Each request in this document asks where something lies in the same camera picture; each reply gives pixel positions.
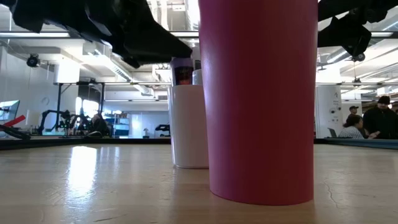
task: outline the cap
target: cap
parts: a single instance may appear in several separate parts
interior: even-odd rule
[[[377,103],[390,105],[390,96],[382,96],[382,97],[380,97],[380,99],[379,99],[379,101]]]

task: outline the woman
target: woman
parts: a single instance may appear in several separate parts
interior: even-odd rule
[[[343,125],[344,129],[339,134],[339,138],[352,138],[352,139],[364,139],[363,135],[359,131],[363,128],[363,119],[361,116],[358,115],[351,115],[347,118],[346,123]],[[377,135],[380,134],[379,132],[372,133],[369,135],[369,139],[374,139]]]

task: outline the security camera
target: security camera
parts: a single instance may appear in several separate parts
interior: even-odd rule
[[[37,68],[40,66],[40,59],[38,54],[31,54],[26,61],[27,66]]]

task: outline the red object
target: red object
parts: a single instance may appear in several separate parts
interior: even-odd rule
[[[261,205],[313,199],[316,0],[199,0],[210,189]]]
[[[21,121],[23,121],[25,119],[26,119],[25,116],[21,115],[21,116],[17,117],[16,119],[13,119],[12,121],[5,123],[4,126],[11,127],[11,126],[16,125],[17,123],[20,123]]]

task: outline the computer monitor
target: computer monitor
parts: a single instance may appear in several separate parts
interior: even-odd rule
[[[0,102],[0,121],[12,121],[16,118],[19,100]]]

